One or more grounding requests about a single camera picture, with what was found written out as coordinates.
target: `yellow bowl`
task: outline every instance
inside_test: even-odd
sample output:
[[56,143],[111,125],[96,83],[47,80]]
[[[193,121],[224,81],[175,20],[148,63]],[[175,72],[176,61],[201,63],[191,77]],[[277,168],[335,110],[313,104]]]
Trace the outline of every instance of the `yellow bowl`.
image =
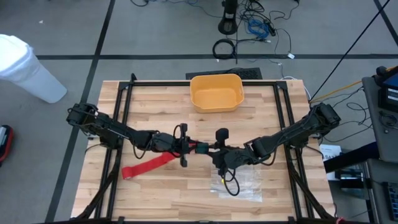
[[199,113],[234,111],[244,100],[242,79],[235,74],[199,75],[192,78],[190,89]]

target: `red ribbon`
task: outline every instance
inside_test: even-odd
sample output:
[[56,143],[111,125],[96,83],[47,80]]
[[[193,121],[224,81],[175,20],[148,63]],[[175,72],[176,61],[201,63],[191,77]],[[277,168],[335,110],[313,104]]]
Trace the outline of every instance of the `red ribbon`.
[[132,167],[123,167],[123,179],[126,180],[140,174],[145,174],[146,172],[161,167],[162,165],[172,161],[173,159],[175,159],[173,155],[168,152],[163,152],[161,156],[153,158],[147,162],[143,162],[142,164],[138,164]]

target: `label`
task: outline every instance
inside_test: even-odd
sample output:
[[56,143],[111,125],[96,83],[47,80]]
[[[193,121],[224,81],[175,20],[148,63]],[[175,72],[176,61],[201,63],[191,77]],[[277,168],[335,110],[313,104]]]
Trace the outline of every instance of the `label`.
[[[333,145],[326,145],[322,144],[319,146],[321,149],[321,152],[323,153],[323,161],[327,161],[329,159],[332,159],[336,156],[339,156],[341,153],[341,147],[340,146],[333,146]],[[330,172],[326,175],[328,177],[328,180],[338,180],[335,177],[334,172]]]
[[289,53],[289,54],[287,54],[287,56],[289,57],[289,58],[291,58],[291,59],[294,59],[294,54],[291,54],[291,53]]

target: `wooden table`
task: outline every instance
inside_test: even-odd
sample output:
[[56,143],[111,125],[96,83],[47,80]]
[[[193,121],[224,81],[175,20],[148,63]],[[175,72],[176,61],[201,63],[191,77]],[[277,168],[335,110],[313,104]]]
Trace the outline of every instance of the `wooden table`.
[[[289,80],[287,84],[294,118],[298,121],[309,110],[303,82]],[[99,96],[99,110],[111,117],[118,85],[118,81],[105,81]],[[134,129],[157,129],[172,134],[175,125],[187,123],[187,135],[206,142],[215,142],[217,129],[228,128],[227,144],[232,146],[242,146],[244,142],[255,137],[280,131],[272,87],[245,86],[244,93],[244,102],[234,112],[200,114],[195,112],[190,102],[189,86],[135,86],[127,125]],[[288,125],[285,107],[284,113]],[[88,146],[98,143],[99,140],[90,141]],[[318,149],[314,139],[309,146]],[[73,217],[83,211],[98,190],[105,151],[105,148],[97,146],[86,153],[72,211]],[[132,153],[131,144],[125,141],[121,167],[140,164],[157,156],[159,154],[147,152],[143,159],[137,160]],[[181,167],[176,159],[129,180],[123,180],[120,174],[113,220],[124,216],[126,220],[274,221],[295,216],[283,147],[278,148],[273,166],[255,166],[261,175],[262,202],[219,198],[217,193],[210,192],[210,174],[214,169],[211,158],[190,154],[187,161],[187,168]],[[328,212],[333,214],[333,199],[321,155],[304,149],[303,161],[310,190]],[[302,212],[306,216],[305,201],[300,190],[299,195]],[[103,215],[107,204],[108,196],[105,196]]]

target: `white bucket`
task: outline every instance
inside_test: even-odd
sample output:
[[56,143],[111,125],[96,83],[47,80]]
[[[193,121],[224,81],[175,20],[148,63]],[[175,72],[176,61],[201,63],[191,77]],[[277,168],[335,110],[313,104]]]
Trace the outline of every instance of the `white bucket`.
[[67,89],[43,67],[27,43],[2,34],[0,79],[13,82],[47,103],[55,103],[67,93]]

